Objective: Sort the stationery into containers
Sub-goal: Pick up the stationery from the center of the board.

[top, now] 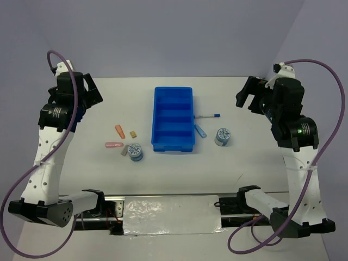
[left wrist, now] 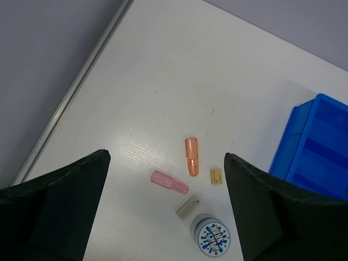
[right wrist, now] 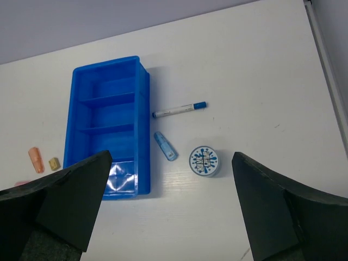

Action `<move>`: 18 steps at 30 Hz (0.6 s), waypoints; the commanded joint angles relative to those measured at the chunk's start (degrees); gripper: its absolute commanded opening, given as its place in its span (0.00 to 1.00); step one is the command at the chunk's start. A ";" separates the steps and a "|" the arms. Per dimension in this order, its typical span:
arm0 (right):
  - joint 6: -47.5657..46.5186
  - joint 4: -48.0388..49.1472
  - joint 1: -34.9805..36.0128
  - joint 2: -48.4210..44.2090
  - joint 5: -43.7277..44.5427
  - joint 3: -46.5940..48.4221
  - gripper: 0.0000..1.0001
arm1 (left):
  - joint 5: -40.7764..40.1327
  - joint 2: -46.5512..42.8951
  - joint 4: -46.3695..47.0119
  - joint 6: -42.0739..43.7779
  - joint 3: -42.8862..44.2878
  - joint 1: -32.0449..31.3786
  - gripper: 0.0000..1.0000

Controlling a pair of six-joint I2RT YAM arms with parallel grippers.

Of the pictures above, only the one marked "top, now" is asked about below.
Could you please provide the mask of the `blue plastic cap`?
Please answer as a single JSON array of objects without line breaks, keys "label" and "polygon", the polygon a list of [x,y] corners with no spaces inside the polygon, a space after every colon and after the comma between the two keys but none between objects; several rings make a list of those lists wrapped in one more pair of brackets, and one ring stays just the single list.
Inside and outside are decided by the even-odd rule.
[{"label": "blue plastic cap", "polygon": [[205,131],[199,125],[194,125],[194,127],[197,130],[197,132],[198,132],[198,134],[199,134],[199,136],[201,138],[206,138],[207,137]]}]

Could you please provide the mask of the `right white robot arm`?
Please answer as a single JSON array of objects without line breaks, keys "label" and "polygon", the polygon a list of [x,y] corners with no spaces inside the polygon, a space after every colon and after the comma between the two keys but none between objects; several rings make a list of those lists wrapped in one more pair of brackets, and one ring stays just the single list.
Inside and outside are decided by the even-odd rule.
[{"label": "right white robot arm", "polygon": [[261,114],[271,123],[271,132],[281,150],[289,187],[289,203],[264,193],[260,187],[242,187],[237,193],[237,208],[248,213],[255,209],[266,217],[279,238],[303,238],[335,231],[321,204],[315,159],[319,156],[319,133],[313,119],[302,115],[305,94],[295,70],[285,63],[274,64],[270,80],[248,77],[236,95],[236,106]]}]

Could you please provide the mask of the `orange plastic cap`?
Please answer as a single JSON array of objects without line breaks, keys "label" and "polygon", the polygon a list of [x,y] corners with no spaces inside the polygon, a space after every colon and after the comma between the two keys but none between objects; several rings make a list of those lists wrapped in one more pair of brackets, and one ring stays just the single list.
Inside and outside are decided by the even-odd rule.
[{"label": "orange plastic cap", "polygon": [[121,139],[125,139],[125,133],[123,132],[123,129],[120,125],[116,125],[115,126],[116,132],[118,133],[118,135],[120,136]]}]

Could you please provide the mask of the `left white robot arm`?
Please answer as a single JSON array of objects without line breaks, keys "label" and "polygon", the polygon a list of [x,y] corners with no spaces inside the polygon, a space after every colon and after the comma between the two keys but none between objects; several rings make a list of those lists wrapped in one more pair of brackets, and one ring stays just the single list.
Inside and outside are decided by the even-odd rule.
[{"label": "left white robot arm", "polygon": [[73,70],[71,62],[53,69],[57,84],[39,117],[39,144],[35,170],[19,200],[10,201],[12,215],[33,223],[65,227],[75,215],[85,211],[95,217],[107,209],[104,193],[85,189],[59,196],[59,181],[67,149],[87,109],[103,101],[90,74]]}]

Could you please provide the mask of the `grey eraser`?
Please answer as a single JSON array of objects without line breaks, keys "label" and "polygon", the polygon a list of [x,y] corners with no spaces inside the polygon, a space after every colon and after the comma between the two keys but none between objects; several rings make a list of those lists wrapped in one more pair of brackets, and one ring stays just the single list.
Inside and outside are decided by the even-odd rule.
[{"label": "grey eraser", "polygon": [[124,148],[123,148],[123,150],[122,150],[122,152],[121,152],[121,155],[122,155],[122,156],[126,156],[127,153],[128,153],[128,145],[125,145]]}]

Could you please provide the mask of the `white pen blue cap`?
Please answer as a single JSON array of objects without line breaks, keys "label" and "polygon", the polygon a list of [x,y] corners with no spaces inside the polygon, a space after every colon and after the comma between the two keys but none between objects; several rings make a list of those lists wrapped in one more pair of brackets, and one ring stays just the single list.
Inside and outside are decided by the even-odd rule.
[{"label": "white pen blue cap", "polygon": [[220,114],[209,114],[209,115],[194,115],[194,119],[208,119],[220,117]]}]

